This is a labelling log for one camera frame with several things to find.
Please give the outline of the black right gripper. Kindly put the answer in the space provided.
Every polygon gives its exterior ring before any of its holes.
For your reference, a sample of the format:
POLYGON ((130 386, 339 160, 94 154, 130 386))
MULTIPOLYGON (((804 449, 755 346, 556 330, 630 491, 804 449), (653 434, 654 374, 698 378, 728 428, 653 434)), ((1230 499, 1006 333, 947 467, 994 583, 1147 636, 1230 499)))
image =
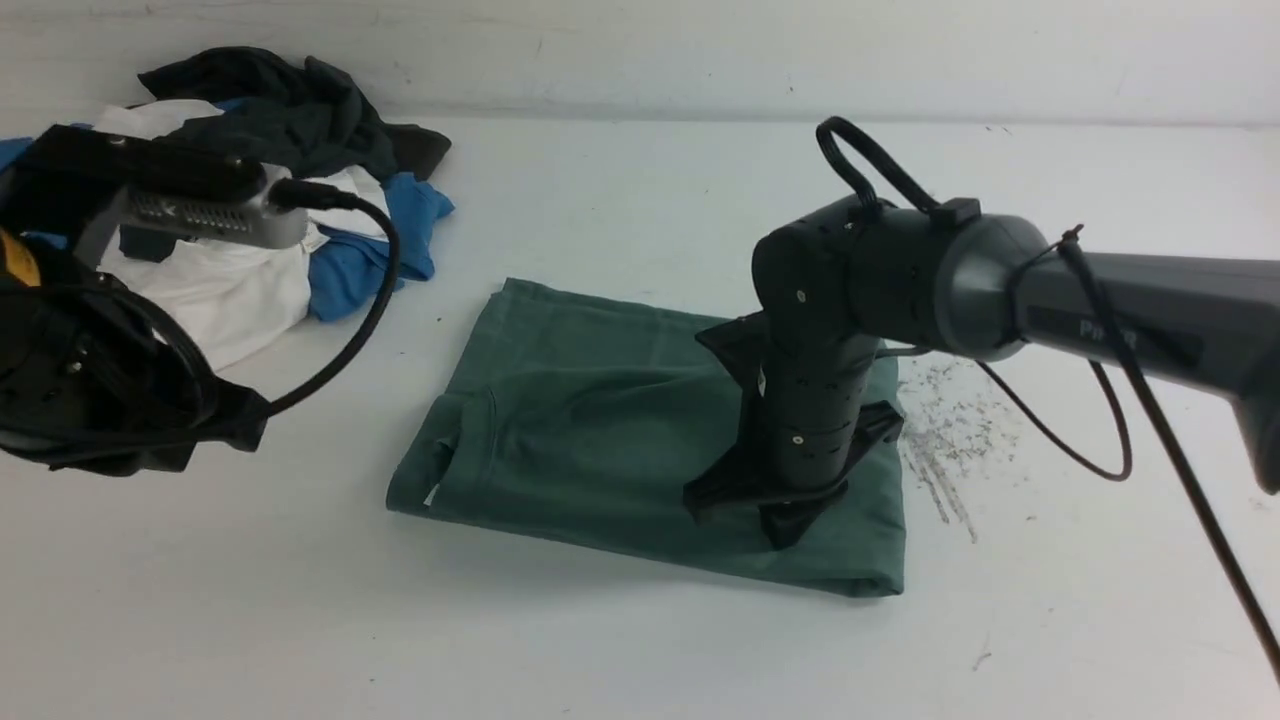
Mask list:
POLYGON ((772 548, 790 548, 849 492, 852 469, 902 429, 891 402, 863 401, 882 341, 846 334, 787 345, 764 313, 695 340, 742 395, 732 445, 685 484, 682 503, 696 524, 755 509, 772 548))

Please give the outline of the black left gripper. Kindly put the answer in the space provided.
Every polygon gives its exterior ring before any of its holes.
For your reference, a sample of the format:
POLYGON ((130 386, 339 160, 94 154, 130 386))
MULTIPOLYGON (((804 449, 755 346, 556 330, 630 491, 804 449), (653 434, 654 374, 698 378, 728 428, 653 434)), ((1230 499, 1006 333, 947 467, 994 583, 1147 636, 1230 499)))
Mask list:
POLYGON ((3 451, 104 477, 257 450, 268 401, 221 379, 156 304, 40 240, 3 242, 3 451))

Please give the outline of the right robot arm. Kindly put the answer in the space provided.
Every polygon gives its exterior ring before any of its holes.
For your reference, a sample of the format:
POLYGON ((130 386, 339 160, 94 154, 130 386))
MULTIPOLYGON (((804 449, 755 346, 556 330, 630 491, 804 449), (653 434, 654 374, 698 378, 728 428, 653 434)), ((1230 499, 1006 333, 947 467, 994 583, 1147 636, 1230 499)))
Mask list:
MULTIPOLYGON (((1089 252, 1139 368, 1228 398, 1254 477, 1277 492, 1277 264, 1089 252)), ((901 416, 863 398, 882 343, 998 361, 1041 345, 1111 363, 1105 323, 1068 263, 1018 217, 973 200, 937 211, 833 202, 760 240, 760 311, 698 334, 742 389, 739 436, 684 488, 696 521, 755 507, 785 550, 893 439, 901 416)))

